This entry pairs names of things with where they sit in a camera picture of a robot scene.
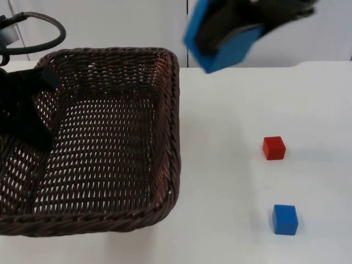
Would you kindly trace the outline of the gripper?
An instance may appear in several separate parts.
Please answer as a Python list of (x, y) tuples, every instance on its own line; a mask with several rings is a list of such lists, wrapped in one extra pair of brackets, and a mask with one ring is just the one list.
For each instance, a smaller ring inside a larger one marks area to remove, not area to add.
[(314, 15), (316, 1), (226, 1), (210, 3), (196, 32), (202, 54), (216, 53), (231, 37), (263, 24), (261, 37)]
[[(59, 78), (49, 68), (36, 68), (30, 83), (37, 89), (57, 89)], [(52, 134), (38, 114), (21, 71), (1, 69), (1, 134), (23, 139), (40, 151), (52, 147)]]

